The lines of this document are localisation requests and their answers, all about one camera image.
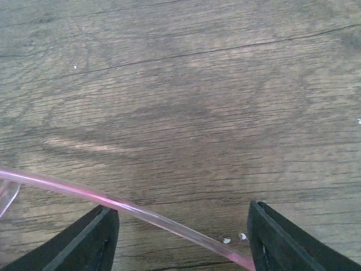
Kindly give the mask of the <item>pink sunglasses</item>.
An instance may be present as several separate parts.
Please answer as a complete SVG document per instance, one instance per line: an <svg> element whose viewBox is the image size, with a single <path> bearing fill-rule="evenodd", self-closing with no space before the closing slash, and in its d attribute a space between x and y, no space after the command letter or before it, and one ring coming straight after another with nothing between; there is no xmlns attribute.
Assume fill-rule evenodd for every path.
<svg viewBox="0 0 361 271"><path fill-rule="evenodd" d="M215 241L214 239L169 218L151 212L134 203L130 203L115 196L111 196L98 189L93 189L86 185L62 180L55 177L28 173L15 169L7 169L5 167L1 167L1 179L39 187L53 191L55 193L75 196L77 198L88 200L90 202L127 213L128 215L132 215L140 220L148 222L154 226L158 226L179 237L187 239L208 250L211 250L247 270L256 269L252 258L241 254L235 249Z"/></svg>

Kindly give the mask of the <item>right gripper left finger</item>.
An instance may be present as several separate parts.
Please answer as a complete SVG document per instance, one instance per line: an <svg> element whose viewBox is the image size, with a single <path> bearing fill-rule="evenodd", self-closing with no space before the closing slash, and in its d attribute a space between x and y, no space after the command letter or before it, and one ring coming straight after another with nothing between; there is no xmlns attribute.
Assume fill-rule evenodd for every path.
<svg viewBox="0 0 361 271"><path fill-rule="evenodd" d="M118 212L97 206L2 270L111 270L119 228Z"/></svg>

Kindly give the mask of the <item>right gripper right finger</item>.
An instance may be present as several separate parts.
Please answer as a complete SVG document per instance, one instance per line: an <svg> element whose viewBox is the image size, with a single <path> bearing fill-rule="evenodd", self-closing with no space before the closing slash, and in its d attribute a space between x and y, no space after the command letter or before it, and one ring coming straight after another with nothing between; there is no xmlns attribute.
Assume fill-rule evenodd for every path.
<svg viewBox="0 0 361 271"><path fill-rule="evenodd" d="M360 270L264 202L250 203L247 229L256 270Z"/></svg>

